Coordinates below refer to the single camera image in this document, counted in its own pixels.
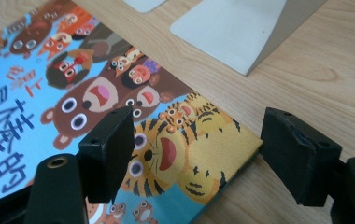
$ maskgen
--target wooden table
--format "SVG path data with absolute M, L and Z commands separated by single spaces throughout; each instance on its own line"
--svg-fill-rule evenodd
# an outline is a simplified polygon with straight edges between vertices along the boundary
M 0 0 L 0 30 L 43 2 Z M 343 161 L 355 156 L 355 1 L 327 1 L 248 77 L 169 32 L 200 0 L 169 0 L 148 14 L 122 0 L 76 2 L 257 135 L 271 106 L 343 146 Z M 332 202 L 296 205 L 259 155 L 197 222 L 330 223 Z

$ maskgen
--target wooden surface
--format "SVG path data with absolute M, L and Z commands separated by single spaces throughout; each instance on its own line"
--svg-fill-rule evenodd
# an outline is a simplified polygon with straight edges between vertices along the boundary
M 0 30 L 43 2 L 0 0 Z M 343 146 L 343 161 L 355 156 L 355 0 L 328 0 L 248 77 L 169 32 L 200 0 L 168 0 L 148 14 L 122 0 L 76 2 L 258 136 L 271 106 Z M 197 222 L 330 223 L 332 202 L 323 208 L 296 205 L 258 156 Z

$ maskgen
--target cartoon tiger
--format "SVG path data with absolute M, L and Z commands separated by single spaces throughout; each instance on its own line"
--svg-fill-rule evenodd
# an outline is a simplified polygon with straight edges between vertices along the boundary
M 176 183 L 185 164 L 183 135 L 169 133 L 159 119 L 145 119 L 134 130 L 135 149 L 121 188 L 141 197 L 161 195 Z
M 202 204 L 224 187 L 262 143 L 217 107 L 199 114 L 182 133 L 188 146 L 187 163 L 177 183 L 189 198 Z
M 165 112 L 158 115 L 160 120 L 166 121 L 166 130 L 174 133 L 189 127 L 199 114 L 214 109 L 215 106 L 202 97 L 197 91 L 189 93 L 182 102 L 175 102 L 168 106 Z

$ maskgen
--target illustrated book cover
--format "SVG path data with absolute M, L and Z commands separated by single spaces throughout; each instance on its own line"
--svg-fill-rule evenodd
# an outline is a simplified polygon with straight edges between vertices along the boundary
M 132 159 L 114 204 L 87 203 L 90 223 L 192 222 L 262 143 L 84 8 L 51 0 L 0 32 L 0 198 L 126 105 Z

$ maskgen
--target white stand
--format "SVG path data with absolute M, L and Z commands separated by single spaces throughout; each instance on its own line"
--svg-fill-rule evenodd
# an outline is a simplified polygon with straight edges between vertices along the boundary
M 171 32 L 248 75 L 326 0 L 204 0 Z

